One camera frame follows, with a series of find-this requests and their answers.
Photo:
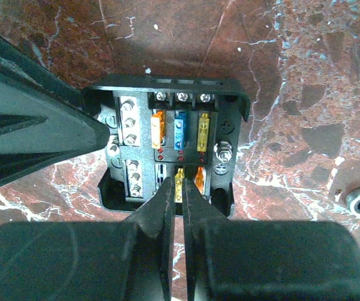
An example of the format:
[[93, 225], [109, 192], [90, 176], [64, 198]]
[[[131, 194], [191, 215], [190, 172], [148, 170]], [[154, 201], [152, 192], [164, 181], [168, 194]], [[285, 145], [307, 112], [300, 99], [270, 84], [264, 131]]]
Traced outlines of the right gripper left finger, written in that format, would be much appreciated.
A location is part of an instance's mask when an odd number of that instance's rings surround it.
[[170, 300], [174, 179], [116, 222], [0, 226], [0, 300]]

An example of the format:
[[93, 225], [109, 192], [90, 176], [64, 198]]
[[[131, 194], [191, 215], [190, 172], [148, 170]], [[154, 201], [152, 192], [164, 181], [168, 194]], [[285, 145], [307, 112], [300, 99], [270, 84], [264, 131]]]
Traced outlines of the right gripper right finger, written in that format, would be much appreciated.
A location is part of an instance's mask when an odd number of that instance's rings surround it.
[[360, 300], [360, 249], [330, 221], [230, 220], [183, 182], [189, 300]]

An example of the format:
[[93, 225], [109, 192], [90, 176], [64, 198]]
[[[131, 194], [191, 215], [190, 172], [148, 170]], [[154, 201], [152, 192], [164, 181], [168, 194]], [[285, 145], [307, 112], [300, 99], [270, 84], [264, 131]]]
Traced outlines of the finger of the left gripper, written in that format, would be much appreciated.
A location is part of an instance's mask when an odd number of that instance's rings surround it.
[[80, 104], [76, 88], [0, 37], [0, 187], [107, 145], [107, 126]]

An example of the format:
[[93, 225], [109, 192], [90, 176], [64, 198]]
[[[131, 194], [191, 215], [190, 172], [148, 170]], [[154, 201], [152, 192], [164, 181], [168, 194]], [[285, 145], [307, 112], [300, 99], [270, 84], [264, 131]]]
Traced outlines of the small orange fuse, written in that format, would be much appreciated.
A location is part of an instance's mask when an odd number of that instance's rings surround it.
[[194, 183], [195, 183], [198, 191], [201, 193], [201, 195], [204, 194], [205, 177], [206, 177], [206, 172], [205, 172], [204, 167], [199, 166], [197, 169], [195, 178], [194, 178]]

